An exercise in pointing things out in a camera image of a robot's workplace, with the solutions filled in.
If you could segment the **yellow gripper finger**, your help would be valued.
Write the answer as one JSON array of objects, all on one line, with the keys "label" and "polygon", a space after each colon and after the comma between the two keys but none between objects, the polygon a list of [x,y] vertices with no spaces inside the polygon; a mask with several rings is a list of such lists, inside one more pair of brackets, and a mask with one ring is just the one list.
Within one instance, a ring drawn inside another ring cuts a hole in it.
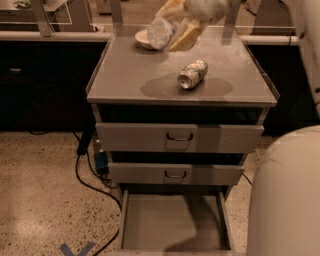
[{"label": "yellow gripper finger", "polygon": [[155,14],[156,17],[172,19],[186,14],[185,0],[168,0]]},{"label": "yellow gripper finger", "polygon": [[197,42],[208,23],[193,18],[184,18],[175,35],[170,40],[167,49],[170,52],[188,51]]}]

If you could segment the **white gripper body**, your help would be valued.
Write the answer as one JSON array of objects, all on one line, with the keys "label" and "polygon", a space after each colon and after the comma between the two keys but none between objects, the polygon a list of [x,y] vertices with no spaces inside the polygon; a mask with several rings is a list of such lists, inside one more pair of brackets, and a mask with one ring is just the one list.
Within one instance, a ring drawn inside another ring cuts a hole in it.
[{"label": "white gripper body", "polygon": [[216,24],[224,18],[230,10],[229,0],[186,0],[187,21],[200,24]]}]

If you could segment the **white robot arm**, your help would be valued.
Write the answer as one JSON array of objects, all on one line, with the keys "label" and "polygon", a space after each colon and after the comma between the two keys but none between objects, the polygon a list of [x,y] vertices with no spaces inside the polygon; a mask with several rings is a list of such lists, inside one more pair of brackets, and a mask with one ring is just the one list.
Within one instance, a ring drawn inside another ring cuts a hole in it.
[{"label": "white robot arm", "polygon": [[[169,41],[180,51],[217,22],[235,0],[168,0],[158,17],[187,17]],[[288,0],[312,98],[319,102],[320,0]],[[310,126],[265,151],[252,185],[247,256],[320,256],[320,132]]]}]

